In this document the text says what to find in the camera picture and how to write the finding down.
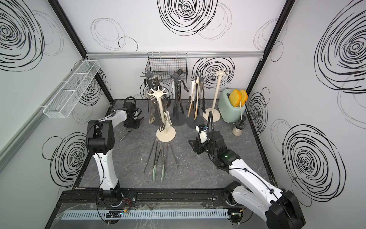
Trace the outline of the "dark grey rack stand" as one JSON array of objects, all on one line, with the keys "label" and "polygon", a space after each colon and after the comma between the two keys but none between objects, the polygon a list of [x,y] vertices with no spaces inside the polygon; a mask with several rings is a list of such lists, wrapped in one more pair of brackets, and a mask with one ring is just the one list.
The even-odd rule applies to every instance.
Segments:
[{"label": "dark grey rack stand", "polygon": [[154,71],[145,71],[142,72],[142,78],[144,79],[144,82],[142,83],[142,85],[140,86],[140,96],[142,99],[147,99],[148,102],[148,112],[150,115],[150,111],[151,111],[151,105],[150,105],[150,95],[148,95],[148,93],[151,92],[151,89],[156,90],[157,87],[159,86],[161,89],[163,89],[164,87],[160,84],[159,81],[159,73],[154,72]]},{"label": "dark grey rack stand", "polygon": [[204,123],[204,119],[199,114],[198,114],[197,119],[195,121],[193,120],[193,116],[188,116],[187,120],[186,120],[186,123],[187,123],[189,128],[195,129],[196,126],[201,125],[201,124]]},{"label": "dark grey rack stand", "polygon": [[171,116],[171,122],[173,126],[182,126],[186,122],[186,115],[182,105],[182,84],[185,85],[181,79],[181,75],[184,73],[183,69],[179,69],[174,72],[171,77],[171,88],[174,99],[173,114]]}]

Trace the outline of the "slim black tongs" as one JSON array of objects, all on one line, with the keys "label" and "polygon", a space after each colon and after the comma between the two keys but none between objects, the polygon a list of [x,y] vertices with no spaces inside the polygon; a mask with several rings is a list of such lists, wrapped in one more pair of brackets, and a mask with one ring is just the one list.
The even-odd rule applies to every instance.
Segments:
[{"label": "slim black tongs", "polygon": [[206,111],[205,111],[205,86],[204,86],[204,82],[200,83],[200,87],[201,87],[201,90],[202,90],[202,99],[201,99],[201,101],[202,101],[202,112],[203,112],[203,114],[205,114]]}]

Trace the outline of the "cream tongs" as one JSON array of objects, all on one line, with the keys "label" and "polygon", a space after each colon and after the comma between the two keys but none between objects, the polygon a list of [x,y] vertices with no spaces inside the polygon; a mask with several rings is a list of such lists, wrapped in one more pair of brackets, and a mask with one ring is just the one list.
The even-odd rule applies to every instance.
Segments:
[{"label": "cream tongs", "polygon": [[166,126],[169,126],[169,127],[172,127],[172,122],[171,122],[171,119],[170,119],[170,114],[168,111],[164,111],[164,117],[165,117],[165,125]]}]

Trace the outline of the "cream rack stand front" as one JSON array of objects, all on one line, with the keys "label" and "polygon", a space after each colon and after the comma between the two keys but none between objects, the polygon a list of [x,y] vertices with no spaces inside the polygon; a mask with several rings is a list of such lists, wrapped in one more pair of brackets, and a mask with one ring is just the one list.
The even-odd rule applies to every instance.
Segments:
[{"label": "cream rack stand front", "polygon": [[[163,108],[163,102],[162,97],[164,95],[167,95],[167,90],[165,88],[161,89],[159,86],[156,90],[151,89],[151,92],[148,93],[152,98],[156,99],[158,103],[158,107],[160,109],[161,118],[165,124],[165,117],[164,117],[164,108]],[[163,143],[168,143],[172,141],[176,136],[176,131],[173,127],[169,127],[165,125],[165,129],[163,131],[156,131],[156,137],[159,141]]]}]

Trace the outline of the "black ring tongs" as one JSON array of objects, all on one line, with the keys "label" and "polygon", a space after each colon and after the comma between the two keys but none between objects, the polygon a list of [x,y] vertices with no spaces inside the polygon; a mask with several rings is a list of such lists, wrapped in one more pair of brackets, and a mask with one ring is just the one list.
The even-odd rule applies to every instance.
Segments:
[{"label": "black ring tongs", "polygon": [[173,107],[173,116],[178,119],[180,114],[184,114],[182,99],[181,99],[181,86],[182,81],[181,77],[177,75],[172,75],[173,85],[174,85],[174,107]]}]

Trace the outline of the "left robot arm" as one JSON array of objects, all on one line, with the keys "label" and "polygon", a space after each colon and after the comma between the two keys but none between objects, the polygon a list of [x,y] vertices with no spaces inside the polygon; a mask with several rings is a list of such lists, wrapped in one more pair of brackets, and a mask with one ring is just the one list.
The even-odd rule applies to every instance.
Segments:
[{"label": "left robot arm", "polygon": [[86,147],[97,164],[100,178],[98,189],[102,198],[113,198],[118,202],[124,199],[112,160],[112,149],[115,145],[114,128],[123,123],[126,129],[138,129],[143,121],[143,118],[138,117],[140,114],[135,98],[129,96],[124,100],[121,109],[113,110],[111,114],[99,120],[88,122]]}]

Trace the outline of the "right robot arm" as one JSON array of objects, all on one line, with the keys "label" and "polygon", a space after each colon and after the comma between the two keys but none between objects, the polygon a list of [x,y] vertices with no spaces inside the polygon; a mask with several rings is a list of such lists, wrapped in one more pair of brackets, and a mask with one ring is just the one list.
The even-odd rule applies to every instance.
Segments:
[{"label": "right robot arm", "polygon": [[214,129],[212,112],[208,112],[207,124],[199,125],[196,130],[198,137],[189,141],[193,151],[207,153],[217,169],[238,180],[227,186],[228,204],[247,207],[265,221],[269,229],[301,229],[305,226],[306,220],[296,195],[267,182],[229,149],[221,133]]}]

